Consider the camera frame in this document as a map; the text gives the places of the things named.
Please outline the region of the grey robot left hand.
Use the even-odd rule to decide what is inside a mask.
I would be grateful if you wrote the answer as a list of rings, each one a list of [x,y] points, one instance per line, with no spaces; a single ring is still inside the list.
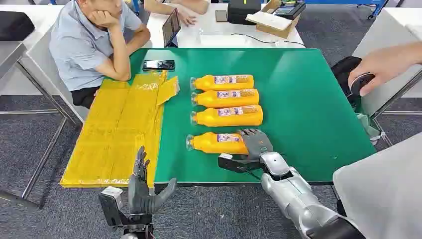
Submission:
[[[167,187],[158,195],[150,195],[147,184],[147,167],[145,147],[141,146],[137,152],[133,174],[129,178],[128,205],[129,212],[135,214],[153,214],[157,212],[167,199],[174,193],[177,179],[172,178]]]

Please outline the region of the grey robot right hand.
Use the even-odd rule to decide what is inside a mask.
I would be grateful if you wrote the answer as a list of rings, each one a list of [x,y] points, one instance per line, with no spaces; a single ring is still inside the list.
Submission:
[[[265,152],[272,152],[273,145],[267,135],[259,129],[245,128],[237,131],[240,134],[246,149],[247,156],[242,155],[244,160],[258,160],[259,156]]]

